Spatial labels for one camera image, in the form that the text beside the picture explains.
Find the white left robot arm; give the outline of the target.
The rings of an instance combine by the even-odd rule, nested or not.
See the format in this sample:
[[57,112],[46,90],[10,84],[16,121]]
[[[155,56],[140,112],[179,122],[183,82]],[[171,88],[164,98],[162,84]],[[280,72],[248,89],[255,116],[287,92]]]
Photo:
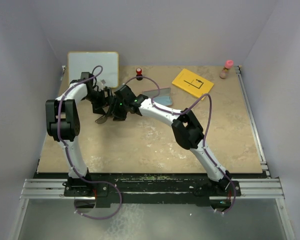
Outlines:
[[112,95],[105,96],[104,90],[98,90],[97,77],[90,72],[82,72],[80,79],[73,80],[67,90],[56,99],[45,103],[46,128],[49,136],[61,146],[67,161],[69,172],[65,187],[75,190],[81,196],[88,196],[93,188],[99,186],[109,187],[112,183],[107,181],[93,181],[86,166],[79,145],[81,130],[77,104],[87,100],[92,104],[92,112],[106,119],[105,107],[110,105]]

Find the metal frame sunglasses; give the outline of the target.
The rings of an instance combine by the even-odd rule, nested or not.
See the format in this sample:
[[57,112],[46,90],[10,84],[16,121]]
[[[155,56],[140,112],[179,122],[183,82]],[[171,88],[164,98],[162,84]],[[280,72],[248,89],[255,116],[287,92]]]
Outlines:
[[98,125],[104,124],[108,119],[114,118],[114,109],[108,108],[99,118],[95,120],[95,123]]

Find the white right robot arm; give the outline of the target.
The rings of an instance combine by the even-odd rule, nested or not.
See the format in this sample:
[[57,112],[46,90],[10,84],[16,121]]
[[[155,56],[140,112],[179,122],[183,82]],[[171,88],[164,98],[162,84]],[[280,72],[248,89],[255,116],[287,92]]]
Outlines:
[[212,181],[212,190],[218,196],[231,192],[236,194],[236,187],[229,171],[217,160],[207,144],[207,135],[212,115],[212,99],[209,99],[209,116],[206,129],[190,108],[185,110],[173,109],[153,101],[140,94],[135,96],[131,88],[123,84],[114,92],[121,107],[132,114],[154,118],[172,128],[176,143],[183,149],[191,151],[205,169]]

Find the pink glasses case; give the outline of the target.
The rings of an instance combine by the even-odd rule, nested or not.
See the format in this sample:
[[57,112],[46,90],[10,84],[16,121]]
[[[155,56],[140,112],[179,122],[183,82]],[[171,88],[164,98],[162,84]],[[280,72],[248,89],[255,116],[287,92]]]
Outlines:
[[144,90],[142,94],[153,98],[154,102],[159,103],[163,106],[169,107],[173,105],[173,101],[171,98],[171,88],[163,87],[158,89]]

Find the blue cleaning cloth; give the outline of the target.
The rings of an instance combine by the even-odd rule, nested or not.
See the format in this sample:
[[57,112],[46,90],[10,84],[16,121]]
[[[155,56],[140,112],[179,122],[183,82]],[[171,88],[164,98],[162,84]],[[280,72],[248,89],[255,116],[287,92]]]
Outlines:
[[155,103],[158,103],[163,106],[172,106],[173,101],[169,95],[162,95],[162,96],[157,96],[153,98]]

